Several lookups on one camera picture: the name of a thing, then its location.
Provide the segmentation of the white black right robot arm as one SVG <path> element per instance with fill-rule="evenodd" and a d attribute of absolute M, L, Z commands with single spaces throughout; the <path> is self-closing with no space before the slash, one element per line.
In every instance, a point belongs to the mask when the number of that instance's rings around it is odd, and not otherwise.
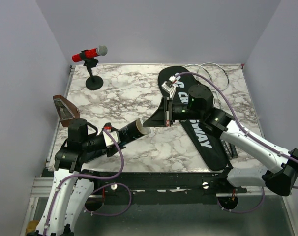
<path fill-rule="evenodd" d="M 298 177 L 298 149 L 287 150 L 252 133 L 235 117 L 213 106 L 213 94 L 205 85 L 189 89 L 187 104 L 174 104 L 163 97 L 156 112 L 144 127 L 168 127 L 176 120 L 196 120 L 198 128 L 206 134 L 231 143 L 259 162 L 263 168 L 228 171 L 218 180 L 218 188 L 225 193 L 235 187 L 266 187 L 280 196 L 289 196 Z"/>

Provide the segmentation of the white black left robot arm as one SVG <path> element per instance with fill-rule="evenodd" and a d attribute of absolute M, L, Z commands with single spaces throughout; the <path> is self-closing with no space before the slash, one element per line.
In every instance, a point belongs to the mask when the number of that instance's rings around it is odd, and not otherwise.
<path fill-rule="evenodd" d="M 77 118 L 68 126 L 68 136 L 55 155 L 54 176 L 48 202 L 42 218 L 32 233 L 33 236 L 71 236 L 73 228 L 90 194 L 96 194 L 101 187 L 99 180 L 119 177 L 124 168 L 121 157 L 119 171 L 111 176 L 83 174 L 82 165 L 97 155 L 122 154 L 122 149 L 131 141 L 127 126 L 115 129 L 110 123 L 104 125 L 101 133 L 88 133 L 91 124 Z"/>

